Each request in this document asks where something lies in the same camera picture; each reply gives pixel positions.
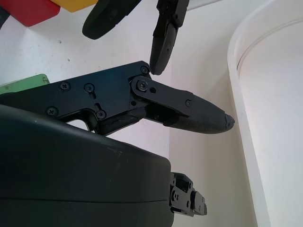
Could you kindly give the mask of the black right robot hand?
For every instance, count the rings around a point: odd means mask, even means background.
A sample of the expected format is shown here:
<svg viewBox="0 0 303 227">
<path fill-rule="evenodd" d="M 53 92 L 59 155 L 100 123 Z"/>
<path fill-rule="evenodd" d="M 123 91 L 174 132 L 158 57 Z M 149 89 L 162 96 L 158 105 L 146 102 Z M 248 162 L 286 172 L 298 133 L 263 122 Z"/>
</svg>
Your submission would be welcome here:
<svg viewBox="0 0 303 227">
<path fill-rule="evenodd" d="M 151 79 L 143 61 L 0 97 L 3 227 L 170 227 L 207 214 L 167 158 L 109 135 L 141 119 L 203 134 L 234 119 Z"/>
</svg>

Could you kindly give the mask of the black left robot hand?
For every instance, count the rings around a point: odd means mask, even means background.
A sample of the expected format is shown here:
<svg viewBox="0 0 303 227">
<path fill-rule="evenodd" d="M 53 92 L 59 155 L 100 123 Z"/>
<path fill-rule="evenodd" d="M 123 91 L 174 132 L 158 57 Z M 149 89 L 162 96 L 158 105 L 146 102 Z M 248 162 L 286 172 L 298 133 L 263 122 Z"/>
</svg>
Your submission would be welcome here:
<svg viewBox="0 0 303 227">
<path fill-rule="evenodd" d="M 99 0 L 85 20 L 82 33 L 97 40 L 112 30 L 140 3 L 139 0 Z M 160 75 L 166 68 L 176 41 L 178 29 L 183 26 L 188 0 L 159 0 L 158 21 L 153 32 L 150 68 Z"/>
</svg>

